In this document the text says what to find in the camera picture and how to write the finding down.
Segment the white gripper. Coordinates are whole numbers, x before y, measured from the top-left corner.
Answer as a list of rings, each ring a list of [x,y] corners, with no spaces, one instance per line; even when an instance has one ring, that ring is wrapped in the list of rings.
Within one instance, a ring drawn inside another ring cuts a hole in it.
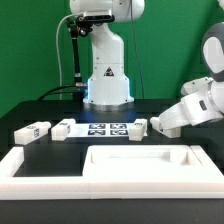
[[[214,108],[204,97],[185,96],[159,115],[159,126],[163,130],[187,125],[198,125],[213,119]]]

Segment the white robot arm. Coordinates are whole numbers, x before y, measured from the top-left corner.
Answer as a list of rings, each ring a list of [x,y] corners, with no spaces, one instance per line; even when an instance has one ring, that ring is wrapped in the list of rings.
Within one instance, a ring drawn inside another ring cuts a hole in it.
[[[124,42],[109,29],[108,24],[138,19],[144,8],[144,0],[70,0],[70,10],[76,17],[78,33],[90,35],[92,41],[93,74],[88,80],[85,104],[107,109],[133,101],[129,79],[124,73]],[[193,93],[150,119],[152,127],[162,132],[209,121],[212,108],[205,98],[208,86],[207,79],[198,80]]]

